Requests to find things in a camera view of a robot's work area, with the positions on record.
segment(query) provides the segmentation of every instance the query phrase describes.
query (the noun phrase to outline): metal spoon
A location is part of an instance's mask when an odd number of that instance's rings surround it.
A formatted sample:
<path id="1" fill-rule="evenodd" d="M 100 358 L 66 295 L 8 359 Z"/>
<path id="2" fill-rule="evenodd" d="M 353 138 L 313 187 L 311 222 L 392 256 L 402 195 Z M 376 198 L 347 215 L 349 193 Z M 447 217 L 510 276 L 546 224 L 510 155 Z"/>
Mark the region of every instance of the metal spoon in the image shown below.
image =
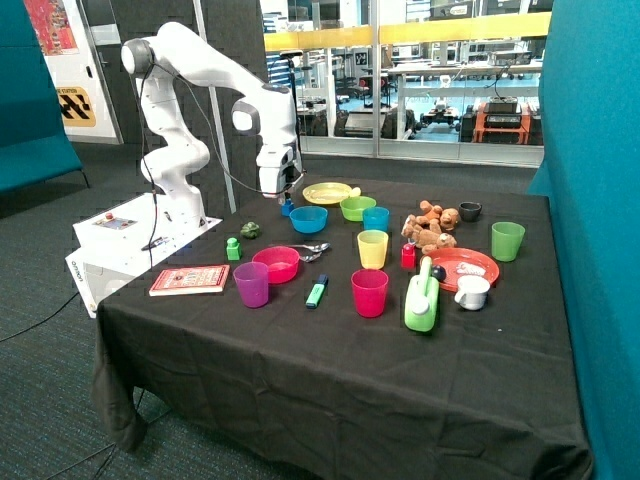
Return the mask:
<path id="1" fill-rule="evenodd" d="M 319 258 L 320 255 L 322 255 L 322 252 L 314 253 L 312 255 L 300 255 L 300 260 L 306 263 L 310 263 Z"/>
<path id="2" fill-rule="evenodd" d="M 287 245 L 287 247 L 292 248 L 306 248 L 307 250 L 311 250 L 314 253 L 324 252 L 327 248 L 331 246 L 330 243 L 321 243 L 320 245 Z"/>

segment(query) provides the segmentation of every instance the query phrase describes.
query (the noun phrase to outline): door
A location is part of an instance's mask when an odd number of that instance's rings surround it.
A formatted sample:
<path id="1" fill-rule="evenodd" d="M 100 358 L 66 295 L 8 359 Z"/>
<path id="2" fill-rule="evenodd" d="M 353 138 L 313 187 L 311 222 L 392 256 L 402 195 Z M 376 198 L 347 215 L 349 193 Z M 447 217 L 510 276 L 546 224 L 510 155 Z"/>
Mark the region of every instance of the door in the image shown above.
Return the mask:
<path id="1" fill-rule="evenodd" d="M 122 143 L 120 129 L 96 66 L 95 46 L 87 35 L 76 0 L 24 0 L 72 141 Z"/>

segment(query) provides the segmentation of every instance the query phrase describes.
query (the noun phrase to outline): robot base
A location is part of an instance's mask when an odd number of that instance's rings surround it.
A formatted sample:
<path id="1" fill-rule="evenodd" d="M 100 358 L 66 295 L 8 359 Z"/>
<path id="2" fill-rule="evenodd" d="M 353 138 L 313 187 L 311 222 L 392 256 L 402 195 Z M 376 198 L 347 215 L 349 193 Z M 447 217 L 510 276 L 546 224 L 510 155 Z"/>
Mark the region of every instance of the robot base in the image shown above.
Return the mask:
<path id="1" fill-rule="evenodd" d="M 102 300 L 222 221 L 207 217 L 204 225 L 194 228 L 174 225 L 164 213 L 168 198 L 157 195 L 157 201 L 155 232 L 155 205 L 150 193 L 74 224 L 81 246 L 66 257 L 66 262 L 91 318 L 96 317 Z M 162 240 L 157 246 L 143 250 L 150 240 L 159 238 Z"/>

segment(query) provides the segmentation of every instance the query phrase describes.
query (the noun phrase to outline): orange machine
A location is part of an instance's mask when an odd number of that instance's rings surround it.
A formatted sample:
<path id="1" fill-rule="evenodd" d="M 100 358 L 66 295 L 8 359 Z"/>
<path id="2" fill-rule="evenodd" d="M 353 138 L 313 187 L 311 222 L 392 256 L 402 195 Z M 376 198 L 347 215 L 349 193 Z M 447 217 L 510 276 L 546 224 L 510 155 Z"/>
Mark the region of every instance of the orange machine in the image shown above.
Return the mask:
<path id="1" fill-rule="evenodd" d="M 494 98 L 480 104 L 476 114 L 473 142 L 528 145 L 531 110 L 515 98 Z"/>

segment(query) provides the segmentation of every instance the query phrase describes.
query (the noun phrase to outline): book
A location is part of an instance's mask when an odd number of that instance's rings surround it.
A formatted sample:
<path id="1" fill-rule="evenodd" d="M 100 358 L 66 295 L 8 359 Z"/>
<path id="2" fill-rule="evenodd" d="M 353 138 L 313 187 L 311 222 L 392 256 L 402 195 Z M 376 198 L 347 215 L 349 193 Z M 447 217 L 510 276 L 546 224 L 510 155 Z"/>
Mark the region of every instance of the book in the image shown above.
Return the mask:
<path id="1" fill-rule="evenodd" d="M 230 265 L 168 268 L 160 272 L 149 289 L 149 295 L 156 297 L 221 292 L 230 270 Z"/>

